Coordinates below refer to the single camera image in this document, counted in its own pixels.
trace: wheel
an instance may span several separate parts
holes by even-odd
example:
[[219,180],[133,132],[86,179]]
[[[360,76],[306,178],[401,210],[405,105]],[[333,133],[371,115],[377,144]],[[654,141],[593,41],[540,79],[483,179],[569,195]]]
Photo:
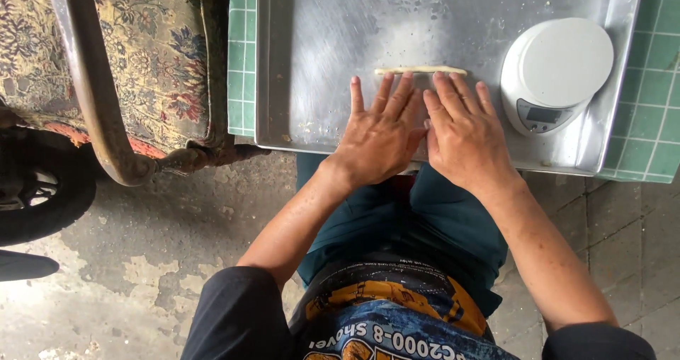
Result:
[[[0,181],[5,185],[0,186],[0,246],[59,232],[79,219],[95,199],[95,179],[78,154],[31,144],[2,148],[0,155],[5,168],[12,168],[0,170],[0,176],[13,172],[14,179]],[[19,190],[5,190],[17,183]]]

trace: digital kitchen scale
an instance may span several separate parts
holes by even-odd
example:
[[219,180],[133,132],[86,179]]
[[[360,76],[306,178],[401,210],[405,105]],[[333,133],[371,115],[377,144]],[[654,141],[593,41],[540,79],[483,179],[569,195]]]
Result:
[[500,74],[508,119],[526,136],[557,133],[585,110],[613,62],[607,32],[588,19],[556,19],[527,29],[510,47]]

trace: stained concrete floor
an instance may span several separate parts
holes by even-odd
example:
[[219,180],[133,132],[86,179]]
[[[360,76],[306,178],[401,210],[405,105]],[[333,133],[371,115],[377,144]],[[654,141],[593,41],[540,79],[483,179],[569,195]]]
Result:
[[[140,188],[98,185],[89,211],[61,233],[14,246],[60,271],[0,283],[0,359],[174,359],[203,283],[234,265],[294,193],[294,157],[274,153]],[[673,185],[527,173],[526,180],[626,329],[659,359],[680,347],[680,181]],[[539,359],[545,330],[512,260],[489,323],[500,346]],[[289,282],[287,313],[301,296]]]

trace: aluminum tray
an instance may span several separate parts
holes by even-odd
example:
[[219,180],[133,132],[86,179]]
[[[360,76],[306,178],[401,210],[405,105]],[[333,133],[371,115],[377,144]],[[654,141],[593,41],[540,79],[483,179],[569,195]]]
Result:
[[[639,0],[258,0],[255,141],[261,147],[331,153],[350,113],[351,76],[362,78],[370,102],[381,79],[375,68],[446,64],[487,82],[516,167],[592,176],[605,159],[638,5]],[[503,113],[500,69],[524,30],[565,17],[589,18],[607,30],[614,67],[588,109],[567,128],[548,138],[525,137]],[[422,88],[430,85],[426,76],[417,81]],[[416,159],[427,159],[423,147]]]

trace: black tire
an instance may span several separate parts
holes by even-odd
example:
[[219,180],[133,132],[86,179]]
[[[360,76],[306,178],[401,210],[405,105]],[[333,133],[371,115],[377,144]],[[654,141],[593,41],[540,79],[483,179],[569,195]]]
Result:
[[95,199],[95,179],[80,155],[50,147],[30,150],[22,161],[36,165],[58,181],[56,193],[41,204],[0,211],[0,246],[26,243],[59,232],[90,208]]

